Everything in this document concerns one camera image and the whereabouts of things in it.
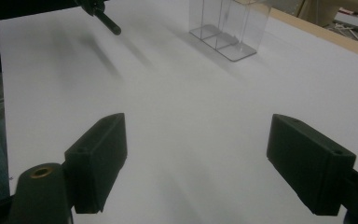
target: white table surface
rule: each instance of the white table surface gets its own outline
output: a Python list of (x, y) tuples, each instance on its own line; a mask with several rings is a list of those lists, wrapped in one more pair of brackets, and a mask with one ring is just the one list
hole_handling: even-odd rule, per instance
[[(129, 157), (103, 213), (75, 223), (342, 223), (302, 204), (266, 157), (272, 114), (358, 157), (358, 55), (270, 18), (237, 63), (188, 29), (188, 1), (121, 0), (112, 35), (81, 8), (0, 21), (11, 192), (98, 119), (126, 114)], [(355, 164), (358, 170), (358, 158)]]

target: transparent plastic container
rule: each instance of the transparent plastic container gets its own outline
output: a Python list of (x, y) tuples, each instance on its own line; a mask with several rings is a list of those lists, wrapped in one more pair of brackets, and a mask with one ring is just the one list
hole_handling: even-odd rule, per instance
[(190, 33), (235, 62), (257, 53), (268, 0), (190, 0)]

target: brass insert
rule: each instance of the brass insert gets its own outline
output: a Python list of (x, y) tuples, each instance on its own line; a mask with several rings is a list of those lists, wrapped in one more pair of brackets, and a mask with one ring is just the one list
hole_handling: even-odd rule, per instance
[(51, 172), (53, 172), (53, 168), (48, 167), (48, 166), (41, 167), (41, 168), (35, 170), (31, 174), (31, 178), (33, 178), (33, 179), (42, 178), (42, 177), (45, 177), (45, 176), (51, 174)]

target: clear acrylic box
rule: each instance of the clear acrylic box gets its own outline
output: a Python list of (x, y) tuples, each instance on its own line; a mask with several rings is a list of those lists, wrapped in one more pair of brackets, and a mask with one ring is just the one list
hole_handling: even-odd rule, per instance
[(190, 33), (235, 62), (257, 53), (268, 0), (190, 0)]

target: black mount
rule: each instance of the black mount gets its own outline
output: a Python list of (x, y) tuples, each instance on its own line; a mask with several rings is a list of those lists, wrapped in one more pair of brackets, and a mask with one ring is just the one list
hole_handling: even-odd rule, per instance
[(0, 223), (73, 223), (78, 214), (103, 211), (127, 159), (124, 114), (100, 119), (68, 150), (65, 162), (45, 163), (21, 174), (16, 194), (0, 202)]
[(75, 0), (75, 2), (89, 15), (96, 16), (114, 35), (121, 34), (121, 28), (103, 13), (105, 9), (103, 0)]
[(306, 123), (273, 115), (267, 157), (300, 200), (317, 216), (337, 216), (344, 205), (344, 224), (358, 224), (356, 155)]

